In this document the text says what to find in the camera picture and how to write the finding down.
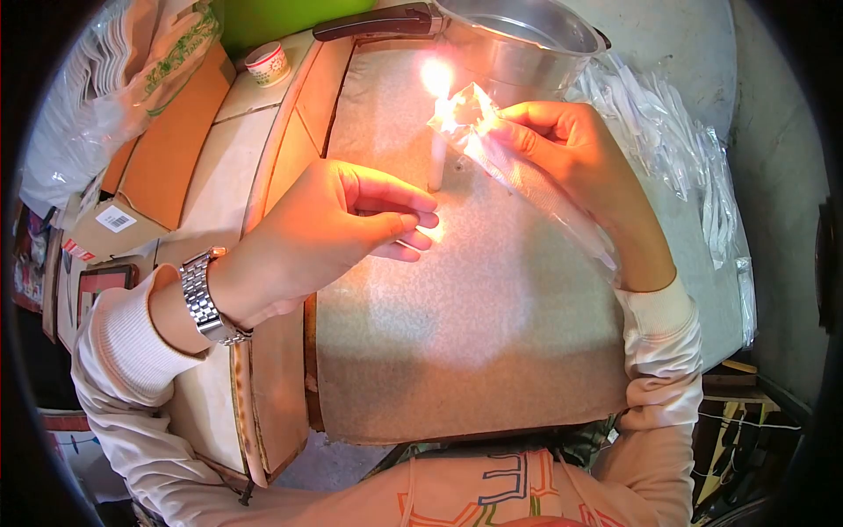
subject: pink sweatshirt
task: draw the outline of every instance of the pink sweatshirt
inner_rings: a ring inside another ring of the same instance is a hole
[[[593,476],[554,462],[547,450],[425,458],[342,492],[256,488],[244,507],[158,412],[173,395],[173,378],[201,361],[169,347],[149,319],[149,294],[167,276],[155,272],[131,291],[100,295],[80,329],[72,376],[111,466],[172,527],[494,525],[535,515],[600,527],[690,521],[702,361],[696,307],[678,278],[656,293],[615,291],[631,409]]]

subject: metal pot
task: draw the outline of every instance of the metal pot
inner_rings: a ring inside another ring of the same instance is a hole
[[[316,40],[389,33],[435,35],[454,67],[452,90],[476,82],[501,106],[560,100],[609,39],[554,0],[434,0],[318,24]]]

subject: small ceramic cup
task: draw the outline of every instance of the small ceramic cup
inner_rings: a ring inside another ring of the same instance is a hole
[[[290,74],[287,56],[279,42],[269,42],[246,57],[246,68],[261,88],[280,83]]]

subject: sleeve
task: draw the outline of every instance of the sleeve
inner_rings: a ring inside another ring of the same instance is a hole
[[[79,330],[71,375],[91,431],[132,495],[167,525],[220,525],[248,509],[167,431],[169,416],[158,410],[175,375],[201,361],[167,346],[149,318],[149,295],[174,274],[161,266],[131,291],[104,291]]]
[[[613,487],[632,490],[632,502],[649,509],[639,512],[654,514],[656,524],[687,525],[693,490],[691,434],[702,400],[696,306],[679,277],[656,293],[616,295],[624,310],[630,409],[595,475],[610,492]]]

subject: wristwatch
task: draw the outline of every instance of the wristwatch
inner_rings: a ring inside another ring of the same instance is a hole
[[[248,341],[252,338],[252,331],[241,330],[217,311],[208,293],[208,265],[226,252],[225,247],[211,247],[183,263],[179,273],[181,273],[181,290],[185,294],[187,309],[196,322],[197,330],[209,341],[231,346],[238,342]]]

